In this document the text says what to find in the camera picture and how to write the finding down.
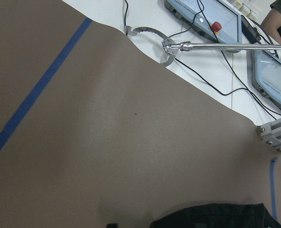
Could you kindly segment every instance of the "red emergency stop button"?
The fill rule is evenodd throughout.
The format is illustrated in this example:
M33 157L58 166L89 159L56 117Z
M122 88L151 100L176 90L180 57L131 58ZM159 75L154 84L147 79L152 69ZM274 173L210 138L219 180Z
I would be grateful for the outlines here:
M213 23L211 27L214 32L218 32L219 30L222 29L222 25L217 21L215 23Z

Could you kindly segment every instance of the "black bag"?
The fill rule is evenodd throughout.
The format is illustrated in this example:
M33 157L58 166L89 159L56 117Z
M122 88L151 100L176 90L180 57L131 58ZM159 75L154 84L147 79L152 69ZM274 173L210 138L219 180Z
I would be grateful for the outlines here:
M207 204L185 208L150 228L281 228L263 204Z

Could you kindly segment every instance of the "wire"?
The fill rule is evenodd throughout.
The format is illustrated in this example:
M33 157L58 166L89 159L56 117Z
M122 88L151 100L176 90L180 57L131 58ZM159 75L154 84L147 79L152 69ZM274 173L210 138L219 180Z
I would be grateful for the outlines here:
M125 16L123 18L123 25L126 26L127 25L127 13L128 13L128 8L129 8L129 4L127 2L127 0L125 0L125 3L127 4L127 8L125 11Z
M270 38L270 36L268 35L268 33L265 31L265 29L263 29L263 27L258 23L258 22L256 22L255 20L252 20L252 19L250 19L256 26L258 26L262 31L263 31L263 33L265 34L265 36L267 37L267 39L269 40L269 42L266 40L266 38L264 37L264 36L262 36L261 34L259 35L260 37L262 37L264 40L265 40L265 42L266 43L268 43L268 44L274 44L273 43L273 41L272 41L272 39ZM279 55L278 55L278 52L277 52L277 50L274 50L274 55L277 57L277 58L279 58Z
M259 36L262 37L263 40L264 40L267 44L271 44L271 43L265 38L265 36L262 36L261 34L259 34Z
M266 107L266 106L259 100L259 98L258 98L252 91L250 91L248 88L238 88L238 89L235 89L235 90L233 90L233 91L231 91L231 92L229 92L229 93L227 93L227 94L224 94L224 93L222 93L220 90L218 90L215 86L213 86L211 83L209 83L206 79L204 79L196 70L194 70L194 69L192 69L191 67L187 66L185 63L183 63L182 61L180 61L180 60L177 59L177 58L175 58L175 60L178 61L178 62L179 62L180 64L182 64L183 66L187 67L189 70L191 70L191 71L193 71L194 73L196 73L204 82L206 82L210 87L212 87L214 90L216 90L220 95L222 95L222 96L228 96L228 95L230 95L230 94L232 94L232 93L234 93L234 92L236 92L236 91L238 91L238 90L246 90L246 91L248 91L248 92L253 96L253 99L254 99L262 108L265 107L267 110L269 110L269 111L271 111L271 112L273 112L273 113L278 114L278 115L281 116L281 114L279 114L279 113L277 113L277 112L275 112L275 111L269 109L268 107ZM264 109L264 110L265 110L273 119L276 120L276 118L275 118L271 113L269 113L266 109Z
M178 33L172 34L171 36L169 36L169 38L170 38L170 37L173 37L173 36L176 36L176 35L179 35L179 34L182 34L182 33L184 33L184 32L188 32L188 31L192 28L192 26L193 26L193 24L194 24L194 21L195 21L195 19L196 19L196 16L204 11L205 7L204 7L203 4L202 4L202 6L203 6L203 9L199 8L199 9L200 9L200 12L197 12L197 13L194 15L193 20L192 20L192 23L191 23L191 25L190 25L190 27L189 27L188 29L186 29L185 31L182 31L182 32L178 32Z
M207 17L205 16L204 12L202 12L202 14L203 14L203 17L205 18L207 24L209 25L211 31L213 32L213 34L214 34L214 36L215 36L217 42L219 42L219 41L218 41L218 38L217 38L215 32L213 31L212 27L210 26L209 21L208 21ZM236 72L234 71L234 69L232 68L232 66L230 65L230 63L228 62L228 59L226 58L224 52L221 51L221 53L222 53L222 55L223 55L223 57L224 57L226 63L229 65L231 71L232 71L233 74L235 75L235 77L242 83L243 86L245 86L246 90L251 94L251 96L252 96L253 99L259 104L259 106L261 106L261 108L262 108L264 111L266 111L266 112L267 112L273 119L275 119L275 120L276 120L276 118L275 118L273 115L271 115L267 110L269 110L269 111L271 111L271 112L273 112L273 113L275 113L275 114L281 116L280 113L277 113L277 112L275 112L275 111L269 109L268 107L266 107L266 106L260 101L260 99L259 99L252 91L250 91L250 89L245 85L245 83L244 83L244 82L239 78L239 76L236 74Z

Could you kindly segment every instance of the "blue painter's tape line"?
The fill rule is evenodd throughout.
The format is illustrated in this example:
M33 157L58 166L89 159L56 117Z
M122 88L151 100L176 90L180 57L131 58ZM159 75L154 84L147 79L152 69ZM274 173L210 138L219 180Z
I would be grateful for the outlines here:
M275 191L274 191L274 165L278 158L272 159L270 162L270 190L272 195L272 217L277 220L277 208L275 203Z
M30 108L36 102L37 98L40 96L40 94L45 89L45 87L48 85L50 80L53 78L53 76L55 75L57 70L63 64L63 62L65 61L67 56L72 51L75 44L78 42L80 37L84 34L84 32L89 27L91 22L92 22L92 20L89 18L86 18L82 22L82 24L79 26L78 30L74 33L74 35L71 37L71 39L65 45L65 47L62 49L62 51L58 54L58 56L53 61L51 66L47 69L47 71L44 73L44 75L41 77L41 79L37 82L37 84L31 90L31 92L26 97L26 99L21 103L21 105L18 107L18 109L16 110L14 115L6 123L2 132L0 133L0 150L3 148L3 146L9 140L9 138L12 136L12 134L14 133L14 131L16 130L16 128L18 127L18 125L20 124L22 119L26 116L26 114L28 113Z

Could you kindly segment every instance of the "white surface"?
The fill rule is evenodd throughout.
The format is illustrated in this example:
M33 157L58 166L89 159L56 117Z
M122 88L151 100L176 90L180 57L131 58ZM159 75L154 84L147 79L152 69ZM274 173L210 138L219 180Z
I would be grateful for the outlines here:
M88 18L120 31L123 31L123 16L126 5L124 0L114 0L112 2L101 0L63 0L67 4ZM127 25L132 29L137 27L155 28L167 36L180 32L188 28L188 25L176 19L165 7L163 0L129 0L129 10L127 15ZM161 46L161 38L149 32L143 32L135 37L130 37L131 41L142 52L157 62L165 61L166 54ZM176 42L191 41L193 43L207 43L194 31L189 31L173 37ZM233 64L234 70L244 83L252 90L259 99L270 109L280 112L279 109L268 99L263 98L247 80L246 52L237 54L226 53L229 63ZM240 88L241 85L226 64L221 53L218 51L192 51L178 54L178 59L196 70L207 81L213 84L223 93L229 93L233 89ZM251 119L255 125L262 125L273 119L251 98L246 91L237 91L229 96L221 96L214 89L204 83L196 74L178 64L172 63L167 67L169 70L193 84L206 94L213 97L218 102L239 112Z
M253 9L258 12L257 22L261 23L266 15L271 10L270 4L272 4L275 0L256 0L253 3Z

